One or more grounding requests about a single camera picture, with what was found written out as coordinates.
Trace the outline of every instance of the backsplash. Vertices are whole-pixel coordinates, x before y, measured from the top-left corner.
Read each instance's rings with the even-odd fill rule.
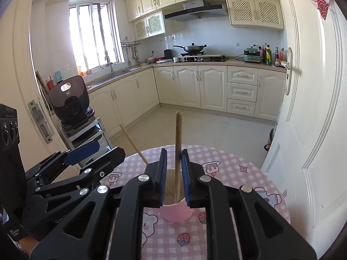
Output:
[[[177,32],[175,34],[168,36],[162,34],[142,40],[139,50],[143,57],[149,57],[152,51],[155,57],[164,56],[165,49],[172,49],[173,56],[177,56],[185,51],[173,45],[184,47],[191,43],[206,44],[207,47],[204,49],[206,53],[227,55],[240,55],[244,49],[250,48],[253,44],[262,46],[268,43],[273,51],[276,47],[281,48],[280,31],[267,28],[235,28],[230,25],[228,17],[176,21],[175,25]]]

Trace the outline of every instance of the wok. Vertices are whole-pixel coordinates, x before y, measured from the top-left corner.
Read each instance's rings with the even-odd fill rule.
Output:
[[[202,51],[205,47],[207,47],[207,45],[204,45],[204,46],[195,46],[194,43],[192,43],[191,46],[182,47],[182,46],[176,46],[176,45],[174,45],[174,47],[182,48],[182,49],[185,50],[187,53],[199,53],[199,52]]]

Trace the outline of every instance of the baseboard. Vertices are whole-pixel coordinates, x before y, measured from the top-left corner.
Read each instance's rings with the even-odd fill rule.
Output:
[[[160,106],[167,107],[167,108],[176,108],[176,109],[181,109],[185,111],[201,112],[201,113],[230,117],[235,119],[253,121],[253,122],[258,122],[258,123],[267,124],[267,125],[276,125],[276,122],[272,120],[258,118],[258,117],[251,117],[247,115],[240,115],[236,113],[228,113],[228,112],[219,111],[219,110],[211,110],[211,109],[204,109],[204,108],[197,108],[197,107],[190,107],[190,106],[170,105],[170,104],[160,104]]]
[[[130,129],[131,127],[133,127],[134,125],[136,125],[138,122],[140,122],[141,120],[143,120],[145,117],[147,117],[148,115],[150,115],[152,112],[156,111],[158,108],[160,108],[160,104],[157,104],[156,106],[154,106],[153,108],[151,108],[150,110],[148,110],[147,112],[145,112],[143,115],[141,115],[140,117],[136,118],[133,122],[129,123],[126,128]],[[124,135],[124,132],[122,130],[118,131],[116,134],[112,135],[110,137],[110,140],[113,141],[117,138],[119,138],[120,136]]]

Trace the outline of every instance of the countertop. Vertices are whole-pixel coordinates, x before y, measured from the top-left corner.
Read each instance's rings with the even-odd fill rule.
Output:
[[[87,89],[88,89],[88,93],[94,92],[97,89],[100,89],[102,87],[107,86],[108,84],[111,84],[117,80],[123,79],[125,77],[128,77],[130,75],[139,73],[141,71],[147,70],[149,68],[153,68],[153,67],[171,67],[171,66],[177,66],[177,65],[225,65],[225,66],[233,66],[233,67],[252,67],[252,68],[260,68],[260,69],[266,69],[266,70],[273,70],[273,71],[279,71],[279,72],[283,72],[283,73],[287,73],[287,70],[285,68],[279,68],[279,67],[275,67],[275,66],[269,66],[263,63],[247,63],[243,60],[227,60],[226,62],[178,62],[178,63],[174,63],[173,61],[171,62],[166,62],[166,63],[152,63],[152,64],[143,64],[141,65],[141,69],[135,70],[135,71],[131,71],[122,75],[119,75],[117,77],[114,77],[108,81],[105,81],[101,84],[97,84],[97,85],[87,85]]]

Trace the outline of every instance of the drawer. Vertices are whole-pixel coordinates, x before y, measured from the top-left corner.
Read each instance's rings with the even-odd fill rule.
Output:
[[[228,99],[253,101],[257,100],[258,86],[228,83]]]
[[[227,112],[254,116],[255,102],[228,99]]]
[[[228,82],[258,85],[258,68],[228,67]]]

